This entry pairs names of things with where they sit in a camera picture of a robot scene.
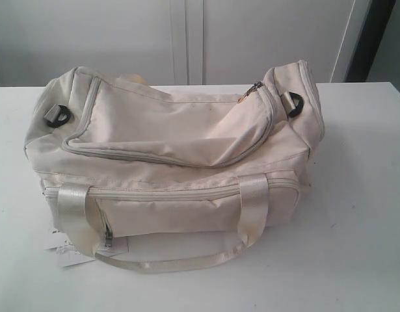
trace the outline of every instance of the satin handle strap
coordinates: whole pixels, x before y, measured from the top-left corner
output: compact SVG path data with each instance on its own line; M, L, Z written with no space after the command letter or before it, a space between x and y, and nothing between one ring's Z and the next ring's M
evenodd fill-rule
M175 272L208 268L225 263L252 246L265 229L269 206L269 185L265 174L239 177L241 212L237 232L242 240L232 249L189 259L166 261L124 261L106 257L96 252L100 236L86 218L88 187L63 184L59 190L58 208L62 230L81 253L95 257L115 267L143 273Z

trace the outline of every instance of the black plastic d-ring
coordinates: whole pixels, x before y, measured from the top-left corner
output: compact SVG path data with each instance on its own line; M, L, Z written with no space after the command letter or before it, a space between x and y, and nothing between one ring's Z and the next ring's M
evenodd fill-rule
M293 109L291 112L289 112L288 116L290 118L294 118L297 117L301 112L302 112L302 108L304 107L304 99L302 98L302 96L300 96L299 94L290 92L289 95L291 96L291 99L294 101L298 101L298 104L295 105L295 109Z
M58 128L64 124L66 124L71 118L71 111L67 106L58 105L59 111L57 117L53 121L47 120L46 124L51 128Z

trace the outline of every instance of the cream duffel bag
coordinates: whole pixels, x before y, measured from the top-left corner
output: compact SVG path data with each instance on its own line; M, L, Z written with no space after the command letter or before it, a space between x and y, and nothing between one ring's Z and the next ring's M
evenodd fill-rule
M85 255L141 272L211 267L287 222L324 135L305 61L270 69L244 95L167 94L76 68L40 96L25 140L55 227ZM114 238L237 231L215 255L132 262Z

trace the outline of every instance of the zipper pull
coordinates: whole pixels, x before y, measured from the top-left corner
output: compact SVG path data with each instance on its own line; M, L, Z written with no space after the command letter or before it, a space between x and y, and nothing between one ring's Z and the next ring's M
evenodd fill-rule
M249 90L246 91L245 94L243 94L238 100L237 102L240 103L242 102L245 98L247 98L249 96L249 94L251 94L252 92L255 92L258 88L262 87L263 83L261 81L258 81L257 83L255 83L254 85L252 85L250 87Z
M106 224L106 233L105 233L105 242L104 246L111 247L113 246L113 232L110 230L108 225Z

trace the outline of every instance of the table surface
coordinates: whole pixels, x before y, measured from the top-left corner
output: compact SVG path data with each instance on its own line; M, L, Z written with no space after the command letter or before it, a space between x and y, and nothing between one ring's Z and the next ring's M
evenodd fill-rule
M390 83L318 87L326 135L291 222L224 265L154 275L56 267L41 244L49 208L23 154L42 88L0 88L0 311L400 311L400 94Z

